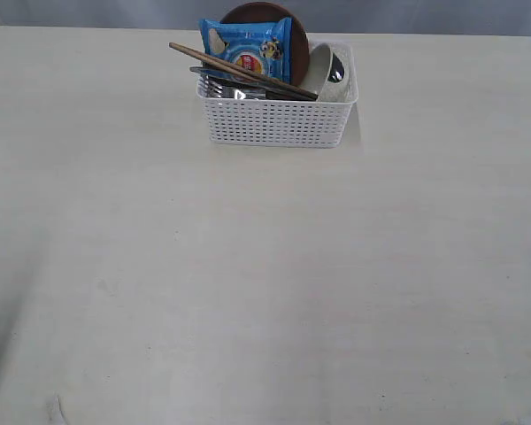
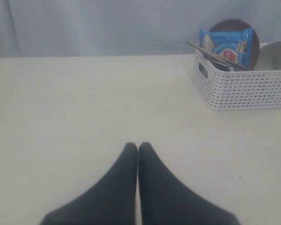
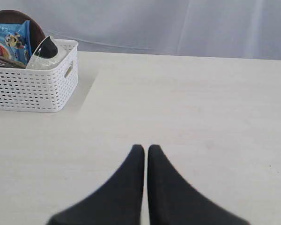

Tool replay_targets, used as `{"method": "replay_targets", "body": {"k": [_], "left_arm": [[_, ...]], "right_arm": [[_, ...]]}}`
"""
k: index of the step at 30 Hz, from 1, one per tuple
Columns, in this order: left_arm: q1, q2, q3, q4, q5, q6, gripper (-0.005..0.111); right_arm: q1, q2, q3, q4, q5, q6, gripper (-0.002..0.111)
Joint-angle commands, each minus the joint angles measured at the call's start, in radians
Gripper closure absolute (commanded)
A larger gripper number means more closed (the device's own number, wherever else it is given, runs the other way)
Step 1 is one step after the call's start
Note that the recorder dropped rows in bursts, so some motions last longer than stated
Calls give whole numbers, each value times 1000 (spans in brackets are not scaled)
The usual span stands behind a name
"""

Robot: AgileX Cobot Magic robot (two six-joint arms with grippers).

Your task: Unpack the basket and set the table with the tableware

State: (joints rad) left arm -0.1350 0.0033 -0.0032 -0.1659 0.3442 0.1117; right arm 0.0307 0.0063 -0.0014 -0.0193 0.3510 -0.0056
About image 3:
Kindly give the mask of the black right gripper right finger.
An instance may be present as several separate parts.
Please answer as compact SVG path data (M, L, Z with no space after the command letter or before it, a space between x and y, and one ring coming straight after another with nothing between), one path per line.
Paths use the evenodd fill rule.
M147 194L152 225L249 224L191 186L157 144L148 149Z

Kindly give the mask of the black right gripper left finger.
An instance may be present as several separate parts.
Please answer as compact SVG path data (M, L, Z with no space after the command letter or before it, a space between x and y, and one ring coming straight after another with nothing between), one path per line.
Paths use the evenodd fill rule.
M94 193L53 215L49 225L139 225L145 151L132 146L116 172Z

